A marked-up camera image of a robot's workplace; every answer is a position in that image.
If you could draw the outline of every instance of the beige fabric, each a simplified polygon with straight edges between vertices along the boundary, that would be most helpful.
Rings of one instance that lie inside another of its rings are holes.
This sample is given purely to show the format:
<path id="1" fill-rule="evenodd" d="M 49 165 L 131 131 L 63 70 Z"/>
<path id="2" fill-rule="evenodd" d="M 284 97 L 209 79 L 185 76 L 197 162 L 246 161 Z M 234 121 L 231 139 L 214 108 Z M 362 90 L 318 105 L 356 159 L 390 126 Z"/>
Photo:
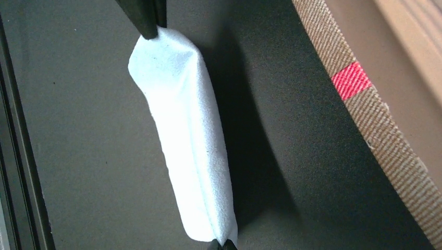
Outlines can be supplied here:
<path id="1" fill-rule="evenodd" d="M 324 0 L 293 0 L 330 77 L 356 59 Z M 427 169 L 395 125 L 375 87 L 345 101 L 373 155 L 416 222 L 442 249 L 442 195 Z"/>

